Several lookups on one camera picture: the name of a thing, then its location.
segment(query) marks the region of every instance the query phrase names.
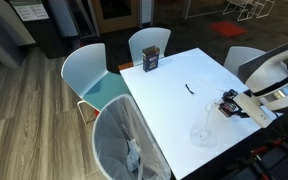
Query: door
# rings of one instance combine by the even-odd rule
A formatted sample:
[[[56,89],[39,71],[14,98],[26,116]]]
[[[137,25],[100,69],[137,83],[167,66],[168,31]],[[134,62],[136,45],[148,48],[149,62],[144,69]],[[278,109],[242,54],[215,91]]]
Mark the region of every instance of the door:
[[[92,0],[100,33],[136,27],[138,0]]]

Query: white table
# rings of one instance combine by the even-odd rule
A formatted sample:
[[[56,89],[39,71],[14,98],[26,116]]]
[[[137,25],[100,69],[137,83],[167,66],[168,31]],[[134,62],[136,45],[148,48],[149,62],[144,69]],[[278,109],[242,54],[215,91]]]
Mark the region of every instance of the white table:
[[[260,128],[249,118],[226,118],[217,109],[214,101],[221,99],[225,90],[243,92],[247,87],[200,49],[160,59],[158,66],[144,72],[140,65],[121,74],[177,179]],[[193,126],[205,127],[208,105],[213,107],[208,127],[215,132],[217,143],[212,147],[195,146],[190,130]]]

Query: white bag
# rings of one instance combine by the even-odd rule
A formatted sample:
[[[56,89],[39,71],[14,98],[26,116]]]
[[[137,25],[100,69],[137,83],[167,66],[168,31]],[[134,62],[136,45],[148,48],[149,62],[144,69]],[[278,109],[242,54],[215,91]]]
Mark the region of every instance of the white bag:
[[[134,141],[131,154],[128,141]],[[105,105],[94,124],[92,146],[95,160],[108,179],[171,178],[170,167],[129,95],[118,96]],[[134,162],[138,159],[134,149],[138,149],[138,163]]]

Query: black pen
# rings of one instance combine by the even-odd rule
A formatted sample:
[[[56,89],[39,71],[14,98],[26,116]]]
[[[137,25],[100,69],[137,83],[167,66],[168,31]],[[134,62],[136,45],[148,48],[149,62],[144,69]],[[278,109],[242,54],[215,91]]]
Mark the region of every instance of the black pen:
[[[194,92],[190,90],[190,88],[187,86],[187,84],[185,84],[185,87],[191,94],[194,94]]]

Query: glass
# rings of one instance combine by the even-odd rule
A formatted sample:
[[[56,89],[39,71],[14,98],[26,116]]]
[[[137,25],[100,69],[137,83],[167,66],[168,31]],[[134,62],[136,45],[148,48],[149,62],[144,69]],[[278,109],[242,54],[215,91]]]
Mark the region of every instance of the glass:
[[[207,147],[207,148],[216,146],[217,144],[216,135],[207,127],[207,123],[210,119],[209,117],[214,106],[215,104],[214,105],[209,104],[206,106],[207,119],[203,127],[201,127],[201,124],[193,125],[190,131],[190,140],[194,146]]]

